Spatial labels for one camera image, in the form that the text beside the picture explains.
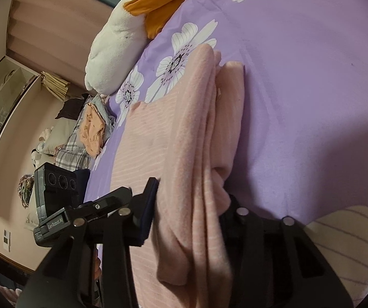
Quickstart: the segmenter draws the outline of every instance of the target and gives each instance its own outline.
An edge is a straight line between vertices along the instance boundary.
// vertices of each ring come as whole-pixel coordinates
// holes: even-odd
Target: silver bolt
[[[250,211],[248,209],[246,209],[245,207],[237,208],[237,214],[238,215],[246,216],[246,215],[248,215],[248,213],[250,213]]]
[[[74,227],[81,227],[82,225],[84,225],[85,220],[83,218],[77,218],[73,221],[73,226]]]
[[[126,216],[129,215],[131,213],[131,210],[127,207],[123,207],[122,209],[118,210],[118,214],[121,216]]]
[[[293,226],[294,223],[295,223],[295,220],[293,218],[291,218],[290,216],[286,216],[284,219],[283,219],[283,222],[286,226]]]

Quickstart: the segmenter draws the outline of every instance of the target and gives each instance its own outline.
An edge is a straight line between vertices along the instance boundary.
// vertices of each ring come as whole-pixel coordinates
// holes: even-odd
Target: plaid fabric
[[[77,169],[88,168],[91,156],[87,154],[85,148],[77,145],[77,132],[84,118],[87,104],[91,102],[93,97],[89,96],[84,104],[83,110],[80,112],[73,133],[61,149],[57,151],[55,164],[63,169],[74,171]]]

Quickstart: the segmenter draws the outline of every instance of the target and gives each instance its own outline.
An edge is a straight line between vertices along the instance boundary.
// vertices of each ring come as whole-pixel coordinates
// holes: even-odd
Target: purple bedsheet
[[[329,226],[336,232],[325,235],[362,245],[359,226],[338,222],[368,221],[368,0],[186,0],[109,99],[120,126],[96,161],[86,198],[109,192],[128,111],[124,95],[162,96],[201,43],[220,50],[222,63],[245,64],[242,131],[227,191],[259,215],[292,216],[311,233]],[[336,219],[337,211],[346,213]],[[322,245],[324,236],[311,238],[340,273],[340,260],[329,255],[338,248]],[[341,279],[359,303],[368,274],[356,272]]]

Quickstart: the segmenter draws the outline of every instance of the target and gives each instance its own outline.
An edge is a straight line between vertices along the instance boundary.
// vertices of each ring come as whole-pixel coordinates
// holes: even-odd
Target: white plush toy
[[[116,92],[148,43],[145,15],[132,16],[121,0],[91,45],[85,67],[85,86],[97,93]]]

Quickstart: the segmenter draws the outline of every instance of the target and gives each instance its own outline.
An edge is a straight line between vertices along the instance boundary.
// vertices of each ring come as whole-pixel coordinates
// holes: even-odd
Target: camera lens
[[[60,185],[61,188],[63,189],[67,189],[67,178],[63,175],[60,175],[60,177],[58,178],[58,183]]]
[[[72,188],[72,190],[76,189],[76,182],[74,181],[74,179],[70,180],[70,187]]]
[[[51,185],[55,185],[55,183],[56,183],[55,175],[52,172],[49,173],[49,183]]]

